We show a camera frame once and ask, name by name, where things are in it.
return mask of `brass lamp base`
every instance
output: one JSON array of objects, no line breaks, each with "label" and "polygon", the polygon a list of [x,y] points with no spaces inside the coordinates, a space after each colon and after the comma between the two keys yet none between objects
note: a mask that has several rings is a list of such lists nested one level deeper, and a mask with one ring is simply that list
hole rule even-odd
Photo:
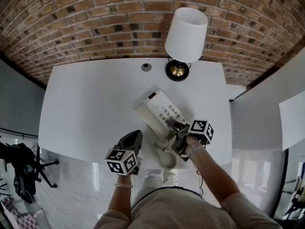
[{"label": "brass lamp base", "polygon": [[186,63],[171,60],[167,63],[165,72],[167,77],[172,81],[181,82],[187,78],[190,71]]}]

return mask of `office chair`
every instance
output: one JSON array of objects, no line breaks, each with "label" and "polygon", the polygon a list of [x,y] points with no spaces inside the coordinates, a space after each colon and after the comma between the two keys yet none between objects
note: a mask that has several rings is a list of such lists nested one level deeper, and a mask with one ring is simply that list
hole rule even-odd
[{"label": "office chair", "polygon": [[47,176],[44,174],[46,166],[57,165],[59,161],[48,164],[40,163],[40,147],[37,147],[37,155],[35,155],[25,144],[4,145],[0,142],[0,158],[4,159],[4,169],[6,165],[11,163],[15,169],[14,187],[18,196],[28,203],[33,202],[33,197],[36,193],[35,181],[41,182],[39,173],[45,179],[50,187],[56,188],[56,184],[51,184]]}]

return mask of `shoe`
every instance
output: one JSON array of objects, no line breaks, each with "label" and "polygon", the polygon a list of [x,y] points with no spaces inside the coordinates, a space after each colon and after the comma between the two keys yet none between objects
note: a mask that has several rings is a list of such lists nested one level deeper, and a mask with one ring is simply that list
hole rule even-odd
[{"label": "shoe", "polygon": [[164,187],[173,187],[177,185],[177,169],[171,170],[171,173],[168,175]]}]

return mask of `handset cord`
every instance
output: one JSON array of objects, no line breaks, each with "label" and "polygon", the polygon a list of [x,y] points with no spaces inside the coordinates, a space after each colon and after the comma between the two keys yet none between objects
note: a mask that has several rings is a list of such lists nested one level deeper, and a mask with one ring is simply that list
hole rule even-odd
[{"label": "handset cord", "polygon": [[[157,154],[158,154],[158,158],[159,158],[161,167],[162,167],[163,169],[165,169],[165,170],[176,169],[176,167],[177,167],[177,162],[178,162],[178,160],[177,160],[177,154],[176,154],[172,149],[166,148],[166,147],[160,147],[160,146],[158,146],[156,143],[154,144],[154,146],[157,148]],[[161,157],[160,157],[160,155],[159,155],[159,153],[158,153],[158,150],[161,150],[161,151],[164,152],[164,153],[168,153],[168,154],[170,154],[172,157],[174,157],[174,165],[173,165],[173,166],[170,166],[170,167],[164,165],[163,162],[162,162],[162,160],[161,160]]]}]

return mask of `wrist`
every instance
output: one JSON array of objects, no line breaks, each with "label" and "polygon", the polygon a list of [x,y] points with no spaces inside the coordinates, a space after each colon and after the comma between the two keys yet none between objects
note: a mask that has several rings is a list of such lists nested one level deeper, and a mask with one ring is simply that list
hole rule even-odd
[{"label": "wrist", "polygon": [[118,175],[117,183],[124,183],[124,184],[130,184],[130,174],[126,176]]},{"label": "wrist", "polygon": [[185,154],[191,158],[192,156],[194,156],[196,153],[198,153],[198,151],[200,149],[204,149],[204,146],[197,142],[197,143],[194,143],[192,145],[188,145],[187,148],[185,149]]}]

